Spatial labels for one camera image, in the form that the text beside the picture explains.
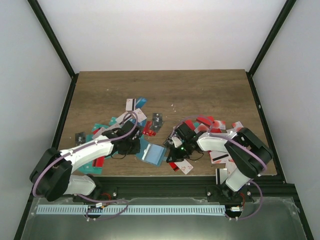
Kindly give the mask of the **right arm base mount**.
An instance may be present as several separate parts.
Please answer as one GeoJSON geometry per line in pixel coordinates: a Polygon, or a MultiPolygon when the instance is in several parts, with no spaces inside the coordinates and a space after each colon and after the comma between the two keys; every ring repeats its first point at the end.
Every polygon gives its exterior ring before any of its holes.
{"type": "Polygon", "coordinates": [[[247,194],[248,191],[247,188],[243,188],[234,192],[224,185],[208,185],[205,188],[207,200],[209,202],[219,202],[220,204],[240,204],[243,200],[252,202],[253,198],[247,194]]]}

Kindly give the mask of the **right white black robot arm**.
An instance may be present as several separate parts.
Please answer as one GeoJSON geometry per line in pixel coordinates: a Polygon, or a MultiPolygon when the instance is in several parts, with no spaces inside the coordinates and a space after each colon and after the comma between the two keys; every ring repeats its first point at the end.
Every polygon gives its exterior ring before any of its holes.
{"type": "Polygon", "coordinates": [[[229,202],[240,196],[244,185],[266,171],[274,157],[272,150],[246,127],[229,133],[212,133],[209,129],[195,132],[182,123],[173,129],[163,145],[169,149],[168,163],[181,162],[193,152],[216,151],[229,155],[236,169],[219,186],[220,194],[229,202]]]}

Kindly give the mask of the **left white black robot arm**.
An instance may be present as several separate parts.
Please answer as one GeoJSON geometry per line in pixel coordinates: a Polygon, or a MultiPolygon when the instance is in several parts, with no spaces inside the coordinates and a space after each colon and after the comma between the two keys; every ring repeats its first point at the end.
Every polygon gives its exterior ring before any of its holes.
{"type": "Polygon", "coordinates": [[[76,147],[47,149],[29,176],[33,184],[33,196],[44,197],[53,202],[64,195],[76,195],[87,201],[97,202],[103,191],[100,182],[88,174],[75,175],[74,172],[100,157],[139,153],[141,136],[141,128],[127,121],[122,127],[106,130],[76,147]]]}

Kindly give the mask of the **blue leather card holder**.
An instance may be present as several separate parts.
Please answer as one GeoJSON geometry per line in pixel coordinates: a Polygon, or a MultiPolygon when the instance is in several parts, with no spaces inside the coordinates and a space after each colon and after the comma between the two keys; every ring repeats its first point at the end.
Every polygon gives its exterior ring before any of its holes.
{"type": "Polygon", "coordinates": [[[165,158],[167,149],[163,146],[150,143],[144,138],[139,140],[140,150],[135,156],[144,163],[159,167],[165,158]]]}

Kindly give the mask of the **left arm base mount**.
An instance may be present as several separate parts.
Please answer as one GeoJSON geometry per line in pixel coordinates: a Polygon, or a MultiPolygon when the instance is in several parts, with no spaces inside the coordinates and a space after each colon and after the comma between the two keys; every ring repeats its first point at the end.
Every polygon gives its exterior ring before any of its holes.
{"type": "Polygon", "coordinates": [[[97,186],[89,195],[81,195],[78,193],[71,194],[74,202],[86,204],[110,204],[116,203],[118,200],[118,187],[115,185],[97,186]]]}

